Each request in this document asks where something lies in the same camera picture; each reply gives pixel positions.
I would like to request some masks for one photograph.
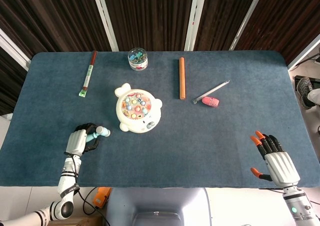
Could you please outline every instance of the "sneaker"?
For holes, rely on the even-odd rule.
[[[303,77],[296,85],[296,91],[300,95],[300,104],[306,110],[311,109],[316,104],[308,99],[308,94],[313,90],[312,84],[308,77]]]

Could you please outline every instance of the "cable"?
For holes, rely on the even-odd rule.
[[[73,161],[73,166],[74,166],[74,174],[75,174],[75,183],[77,184],[78,183],[78,175],[77,175],[77,168],[76,168],[76,162],[75,162],[75,159],[74,159],[74,155],[75,154],[71,154],[71,158],[72,158],[72,161]],[[108,222],[108,220],[106,219],[106,217],[102,214],[102,212],[100,212],[99,210],[97,210],[91,203],[89,203],[88,201],[86,201],[84,199],[84,197],[82,197],[81,193],[80,193],[80,190],[78,191],[78,194],[80,196],[80,198],[83,200],[83,202],[87,203],[91,208],[94,209],[94,211],[98,212],[102,217],[103,219],[105,220],[105,222],[108,224],[108,226],[111,226],[110,223]]]
[[[267,190],[272,191],[272,192],[276,192],[276,193],[279,193],[279,194],[282,194],[282,193],[283,193],[283,192],[275,191],[275,190],[273,190],[273,189],[267,189]],[[320,205],[320,203],[315,202],[315,201],[312,201],[312,200],[310,200],[310,202],[311,202],[311,203],[314,203],[314,204],[316,204],[316,205]]]
[[[290,72],[293,71],[293,70],[296,70],[296,69],[299,67],[300,64],[303,64],[304,62],[307,62],[308,60],[312,60],[314,57],[316,57],[316,56],[318,56],[318,55],[320,55],[320,48],[319,48],[319,53],[317,53],[317,54],[315,54],[315,55],[313,55],[313,56],[311,56],[311,57],[308,57],[307,59],[305,59],[305,60],[297,63],[297,64],[294,66],[294,68],[290,70]]]
[[[91,189],[91,191],[86,195],[86,197],[84,198],[84,200],[87,200],[88,196],[92,193],[93,190],[95,190],[97,187],[94,187],[93,189]],[[82,210],[83,212],[86,214],[86,215],[92,215],[95,210],[93,210],[92,212],[86,212],[85,210],[85,201],[83,201],[83,204],[82,204]]]

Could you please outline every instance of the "brown curtain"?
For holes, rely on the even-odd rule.
[[[0,0],[0,12],[0,28],[30,58],[111,50],[95,0]]]
[[[192,0],[105,0],[120,51],[183,51]]]
[[[253,0],[204,0],[194,50],[228,50]]]
[[[0,48],[0,116],[14,111],[27,71]]]
[[[236,50],[275,50],[289,64],[320,34],[320,0],[259,0]]]

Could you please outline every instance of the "pink cap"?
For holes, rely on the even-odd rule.
[[[219,99],[216,99],[214,97],[204,97],[202,99],[202,103],[204,103],[205,105],[208,105],[210,107],[218,107],[219,104]]]

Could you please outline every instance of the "wooden stick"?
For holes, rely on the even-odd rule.
[[[180,99],[186,99],[186,76],[185,76],[185,58],[179,59],[179,78],[180,78]]]

